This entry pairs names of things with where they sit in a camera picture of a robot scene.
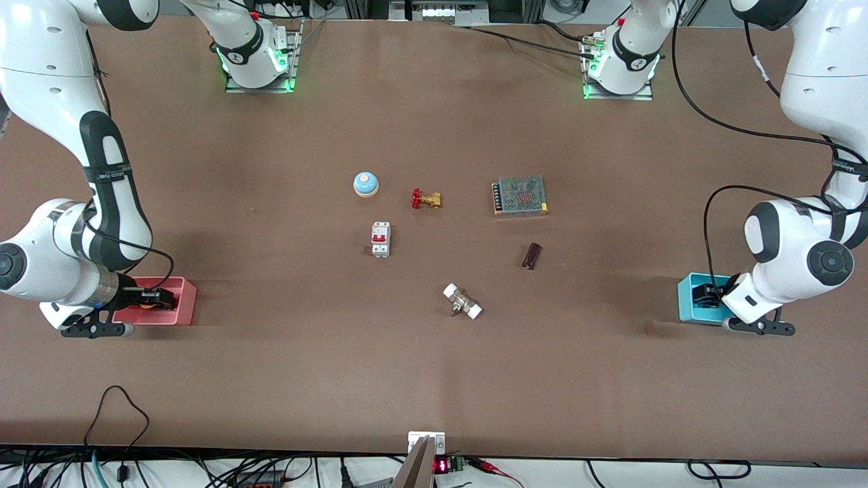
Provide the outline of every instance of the pink box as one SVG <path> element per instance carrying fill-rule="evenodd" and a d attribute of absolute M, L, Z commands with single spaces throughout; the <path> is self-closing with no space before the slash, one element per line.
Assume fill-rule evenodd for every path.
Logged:
<path fill-rule="evenodd" d="M 134 277 L 140 287 L 152 287 L 162 280 L 161 276 Z M 193 323 L 193 307 L 196 302 L 196 287 L 185 278 L 170 276 L 160 288 L 174 293 L 177 300 L 173 310 L 148 310 L 133 305 L 115 312 L 114 322 L 130 322 L 134 326 L 189 326 Z"/>

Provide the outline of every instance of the table surface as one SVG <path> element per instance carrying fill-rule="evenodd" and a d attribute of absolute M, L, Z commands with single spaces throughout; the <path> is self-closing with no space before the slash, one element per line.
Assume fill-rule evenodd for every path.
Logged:
<path fill-rule="evenodd" d="M 868 462 L 863 268 L 787 306 L 791 338 L 676 319 L 676 283 L 706 267 L 708 195 L 811 195 L 829 155 L 703 121 L 671 60 L 653 102 L 586 101 L 570 56 L 436 23 L 329 22 L 296 93 L 245 96 L 221 93 L 194 18 L 93 37 L 155 245 L 199 288 L 194 326 L 63 339 L 35 303 L 0 296 L 0 442 L 81 442 L 116 383 L 149 413 L 148 445 L 400 452 L 431 429 L 487 455 Z M 804 134 L 740 31 L 679 38 L 700 106 Z M 755 42 L 779 82 L 792 39 Z M 88 197 L 73 156 L 20 120 L 0 161 L 3 235 L 48 199 Z M 381 181 L 371 199 L 352 192 L 361 170 Z M 490 184 L 533 174 L 550 215 L 493 218 Z M 443 208 L 412 209 L 415 187 Z M 752 264 L 740 227 L 760 200 L 715 201 L 719 272 Z M 363 253 L 374 221 L 393 226 L 386 260 Z M 140 272 L 164 269 L 151 256 Z M 478 320 L 449 316 L 450 282 Z M 139 429 L 113 393 L 92 442 Z"/>

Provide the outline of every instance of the blue box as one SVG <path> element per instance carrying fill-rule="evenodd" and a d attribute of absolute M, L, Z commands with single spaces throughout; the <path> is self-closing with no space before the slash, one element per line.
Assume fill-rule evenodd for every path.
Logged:
<path fill-rule="evenodd" d="M 729 276 L 720 276 L 719 274 L 714 276 L 714 284 L 717 286 L 726 284 L 727 280 L 729 280 Z M 694 288 L 709 283 L 711 283 L 710 274 L 691 273 L 678 284 L 678 318 L 682 322 L 719 326 L 724 319 L 735 315 L 723 304 L 714 308 L 702 308 L 694 305 Z"/>

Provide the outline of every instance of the brown capacitor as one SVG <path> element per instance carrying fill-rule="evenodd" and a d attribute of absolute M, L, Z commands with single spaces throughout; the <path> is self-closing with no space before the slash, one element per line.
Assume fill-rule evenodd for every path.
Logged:
<path fill-rule="evenodd" d="M 533 269 L 536 266 L 536 259 L 540 257 L 540 251 L 542 250 L 543 246 L 531 242 L 530 247 L 528 247 L 528 253 L 524 256 L 524 261 L 522 261 L 522 267 L 524 269 Z"/>

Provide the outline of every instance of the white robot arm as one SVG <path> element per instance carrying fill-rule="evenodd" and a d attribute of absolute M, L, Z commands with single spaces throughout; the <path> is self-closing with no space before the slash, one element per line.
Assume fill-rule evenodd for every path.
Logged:
<path fill-rule="evenodd" d="M 732 0 L 732 6 L 743 20 L 792 30 L 780 91 L 785 115 L 868 155 L 868 1 Z M 764 201 L 748 215 L 745 237 L 757 264 L 723 296 L 736 315 L 725 327 L 759 332 L 767 313 L 840 287 L 852 274 L 850 250 L 868 236 L 868 166 L 843 150 L 832 166 L 822 198 L 799 199 L 804 206 Z"/>
<path fill-rule="evenodd" d="M 588 76 L 617 95 L 642 89 L 660 61 L 660 48 L 675 25 L 677 10 L 674 0 L 632 0 L 623 25 L 614 23 L 594 34 L 606 44 Z"/>
<path fill-rule="evenodd" d="M 120 300 L 130 279 L 115 271 L 145 255 L 104 236 L 151 244 L 121 133 L 99 96 L 86 24 L 141 30 L 158 10 L 157 0 L 0 0 L 0 95 L 78 159 L 95 205 L 46 202 L 0 243 L 0 291 L 42 302 L 60 329 Z"/>
<path fill-rule="evenodd" d="M 180 1 L 205 24 L 226 71 L 240 86 L 261 88 L 286 73 L 287 64 L 276 56 L 277 51 L 286 49 L 285 27 L 264 18 L 254 20 L 251 13 L 237 3 Z"/>

